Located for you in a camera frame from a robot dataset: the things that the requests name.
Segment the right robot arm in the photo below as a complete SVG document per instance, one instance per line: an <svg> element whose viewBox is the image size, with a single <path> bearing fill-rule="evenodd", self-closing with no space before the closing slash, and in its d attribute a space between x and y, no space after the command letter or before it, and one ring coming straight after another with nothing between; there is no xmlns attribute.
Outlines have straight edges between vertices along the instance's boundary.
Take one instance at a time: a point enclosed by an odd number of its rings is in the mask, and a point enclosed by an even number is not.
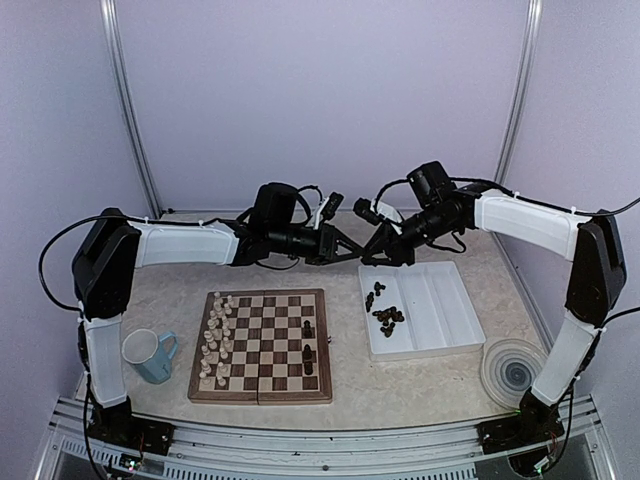
<svg viewBox="0 0 640 480"><path fill-rule="evenodd" d="M487 233L503 248L522 245L550 268L513 260L530 306L552 335L548 357L526 394L534 405L513 419L511 433L535 442L551 424L543 407L557 405L589 363L588 355L605 329L627 283L617 218L619 211L584 211L526 197L487 179L450 176L438 161L422 164L360 199L355 213L377 226L362 258L368 265L408 266L425 246L460 239L468 231Z"/></svg>

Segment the white plastic tray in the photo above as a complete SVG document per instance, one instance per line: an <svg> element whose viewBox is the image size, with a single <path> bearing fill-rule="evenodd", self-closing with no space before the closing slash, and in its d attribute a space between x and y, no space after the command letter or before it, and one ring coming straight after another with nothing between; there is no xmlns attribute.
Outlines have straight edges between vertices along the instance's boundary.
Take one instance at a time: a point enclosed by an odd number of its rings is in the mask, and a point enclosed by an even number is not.
<svg viewBox="0 0 640 480"><path fill-rule="evenodd" d="M456 264L421 262L412 266L361 266L363 303L375 281L386 290L374 310L392 305L404 313L390 338L365 310L369 356L373 361L440 357L480 350L486 342L481 323Z"/></svg>

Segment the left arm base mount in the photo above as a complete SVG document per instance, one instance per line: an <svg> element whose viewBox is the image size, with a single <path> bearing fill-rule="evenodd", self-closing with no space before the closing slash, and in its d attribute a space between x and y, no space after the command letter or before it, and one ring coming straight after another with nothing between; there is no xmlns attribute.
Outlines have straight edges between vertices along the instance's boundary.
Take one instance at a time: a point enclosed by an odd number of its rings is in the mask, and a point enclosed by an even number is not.
<svg viewBox="0 0 640 480"><path fill-rule="evenodd" d="M166 456L175 427L167 422L131 415L95 418L90 421L88 436L105 443L140 453Z"/></svg>

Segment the wooden chess board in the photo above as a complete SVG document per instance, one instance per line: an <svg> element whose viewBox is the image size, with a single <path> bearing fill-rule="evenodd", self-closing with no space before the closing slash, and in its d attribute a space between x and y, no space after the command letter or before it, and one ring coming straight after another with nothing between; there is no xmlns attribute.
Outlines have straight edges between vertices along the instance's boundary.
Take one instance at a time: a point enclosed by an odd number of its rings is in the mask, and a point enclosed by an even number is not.
<svg viewBox="0 0 640 480"><path fill-rule="evenodd" d="M222 291L237 302L232 390L202 391L196 380L197 337L188 399L212 405L315 405L333 400L329 336L322 289ZM302 337L309 320L312 339ZM305 375L302 351L316 351Z"/></svg>

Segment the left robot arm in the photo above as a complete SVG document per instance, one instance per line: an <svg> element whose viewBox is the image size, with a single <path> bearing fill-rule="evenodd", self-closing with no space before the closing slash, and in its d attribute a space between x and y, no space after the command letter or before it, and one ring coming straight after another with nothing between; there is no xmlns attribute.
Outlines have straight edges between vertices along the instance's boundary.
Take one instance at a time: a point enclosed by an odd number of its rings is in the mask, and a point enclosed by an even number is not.
<svg viewBox="0 0 640 480"><path fill-rule="evenodd" d="M42 248L37 271L41 288L62 310L77 314L79 349L87 371L87 393L102 430L121 445L140 434L130 415L128 381L120 352L125 321L144 317L144 308L179 321L190 312L186 301L223 274L263 267L272 255L325 266L358 258L363 248L332 219L342 202L338 193L311 208L303 188L271 182L262 185L254 203L235 218L214 216L143 219L112 207L57 232ZM45 260L55 244L87 230L71 260L73 303L56 297L45 275Z"/></svg>

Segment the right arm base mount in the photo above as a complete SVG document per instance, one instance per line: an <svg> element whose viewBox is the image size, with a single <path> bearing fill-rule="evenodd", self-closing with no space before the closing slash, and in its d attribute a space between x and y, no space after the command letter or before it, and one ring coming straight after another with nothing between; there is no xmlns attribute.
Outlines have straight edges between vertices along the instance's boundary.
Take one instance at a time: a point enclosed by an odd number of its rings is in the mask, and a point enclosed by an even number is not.
<svg viewBox="0 0 640 480"><path fill-rule="evenodd" d="M493 454L551 440L553 436L562 436L565 429L558 413L538 415L521 411L481 422L477 432L483 453Z"/></svg>

